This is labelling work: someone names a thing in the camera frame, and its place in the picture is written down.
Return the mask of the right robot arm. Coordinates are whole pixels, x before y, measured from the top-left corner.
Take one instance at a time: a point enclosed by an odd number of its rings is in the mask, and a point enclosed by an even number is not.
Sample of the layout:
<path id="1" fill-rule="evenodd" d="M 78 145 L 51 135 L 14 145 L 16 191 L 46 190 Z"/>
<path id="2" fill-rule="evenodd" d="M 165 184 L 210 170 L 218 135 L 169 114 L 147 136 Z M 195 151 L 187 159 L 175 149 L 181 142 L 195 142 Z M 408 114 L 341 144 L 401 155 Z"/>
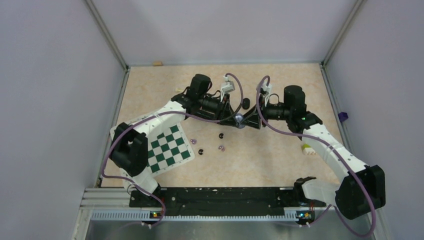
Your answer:
<path id="1" fill-rule="evenodd" d="M 386 204 L 383 169 L 355 157 L 333 137 L 323 121 L 307 109 L 306 95 L 300 86 L 285 87 L 282 102 L 270 103 L 270 96 L 269 86 L 257 86 L 258 127 L 268 126 L 269 120 L 285 121 L 289 129 L 287 134 L 311 147 L 339 180 L 336 184 L 316 177 L 300 178 L 294 185 L 294 202 L 307 206 L 312 200 L 320 201 L 336 207 L 349 220 L 366 214 L 375 217 L 376 210 Z"/>

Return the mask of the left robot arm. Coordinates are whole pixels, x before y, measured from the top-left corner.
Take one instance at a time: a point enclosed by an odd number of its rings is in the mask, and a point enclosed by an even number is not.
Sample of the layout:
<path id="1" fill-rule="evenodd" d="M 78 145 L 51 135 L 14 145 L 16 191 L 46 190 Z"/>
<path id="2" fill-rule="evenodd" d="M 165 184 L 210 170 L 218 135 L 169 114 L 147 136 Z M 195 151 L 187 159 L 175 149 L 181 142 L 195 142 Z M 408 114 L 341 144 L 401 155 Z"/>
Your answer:
<path id="1" fill-rule="evenodd" d="M 112 160 L 126 173 L 121 179 L 142 193 L 141 200 L 147 206 L 156 206 L 161 198 L 157 191 L 159 184 L 147 166 L 152 139 L 188 118 L 214 124 L 235 118 L 234 112 L 225 117 L 200 115 L 200 110 L 204 107 L 201 101 L 206 98 L 211 86 L 208 76 L 196 74 L 190 86 L 172 97 L 162 108 L 132 124 L 122 122 L 113 131 L 112 143 L 104 160 Z"/>

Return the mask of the lavender earbud charging case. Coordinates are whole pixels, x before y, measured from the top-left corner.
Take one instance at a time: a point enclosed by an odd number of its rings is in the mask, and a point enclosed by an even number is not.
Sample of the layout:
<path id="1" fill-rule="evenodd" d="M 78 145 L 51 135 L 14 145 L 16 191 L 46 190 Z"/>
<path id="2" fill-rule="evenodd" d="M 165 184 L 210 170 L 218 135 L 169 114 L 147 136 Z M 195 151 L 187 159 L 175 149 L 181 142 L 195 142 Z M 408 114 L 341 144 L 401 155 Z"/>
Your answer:
<path id="1" fill-rule="evenodd" d="M 237 113 L 234 117 L 234 120 L 236 122 L 236 127 L 238 129 L 243 129 L 246 125 L 244 124 L 244 115 L 241 113 Z"/>

